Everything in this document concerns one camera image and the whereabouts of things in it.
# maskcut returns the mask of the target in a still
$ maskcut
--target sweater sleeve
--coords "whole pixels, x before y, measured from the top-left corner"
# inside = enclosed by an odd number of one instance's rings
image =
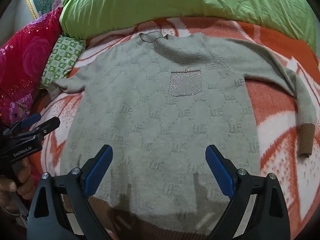
[[[267,48],[248,41],[228,39],[241,47],[237,53],[239,60],[232,66],[234,72],[243,74],[245,79],[272,82],[282,87],[296,98],[298,106],[299,149],[300,156],[312,154],[316,124],[316,109],[301,78],[291,69],[282,66],[279,59]]]
[[[81,67],[71,78],[54,79],[48,88],[51,100],[54,100],[61,92],[76,93],[83,91],[92,78],[92,72],[89,71],[90,66]]]
[[[103,65],[105,62],[108,62],[114,50],[115,47],[98,55],[92,63],[82,66],[78,72],[70,78],[54,79],[48,88],[51,100],[55,99],[61,92],[77,93],[85,90],[91,82],[94,82],[95,77],[101,74]]]

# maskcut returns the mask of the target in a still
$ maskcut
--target green pillow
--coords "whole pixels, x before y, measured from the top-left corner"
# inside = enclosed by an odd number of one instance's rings
[[[40,89],[47,89],[53,79],[67,78],[85,49],[85,40],[59,36],[45,65],[40,81]]]
[[[160,17],[205,16],[261,25],[316,50],[315,16],[306,0],[63,0],[63,6],[63,31],[79,39]]]

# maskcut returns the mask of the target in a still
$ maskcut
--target green checkered pillow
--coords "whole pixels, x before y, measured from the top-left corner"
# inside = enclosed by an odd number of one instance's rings
[[[69,72],[85,49],[85,40],[59,36],[45,65],[40,89],[47,89],[53,79],[67,78]]]

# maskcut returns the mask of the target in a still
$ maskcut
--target blue gripper pad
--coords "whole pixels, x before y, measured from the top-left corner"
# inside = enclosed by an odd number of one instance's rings
[[[229,199],[232,199],[235,195],[233,180],[210,146],[208,146],[205,150],[205,159],[207,160],[207,163],[215,179],[217,180],[223,195],[228,196]]]
[[[41,119],[41,114],[39,113],[33,114],[32,116],[29,116],[28,118],[23,119],[21,121],[20,127],[22,129],[28,128],[31,125],[35,124],[36,122],[39,122],[40,119]]]
[[[94,195],[97,192],[97,189],[100,185],[100,182],[103,179],[103,176],[106,174],[113,157],[112,147],[109,145],[105,145],[98,152],[96,157],[90,160],[95,160],[95,164],[93,165],[91,171],[85,178],[84,183],[84,196],[88,198],[89,196]]]

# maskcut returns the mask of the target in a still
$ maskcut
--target chest pocket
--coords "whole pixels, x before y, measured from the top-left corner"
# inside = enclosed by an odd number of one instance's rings
[[[202,90],[201,70],[172,71],[169,94],[173,97],[193,96]]]

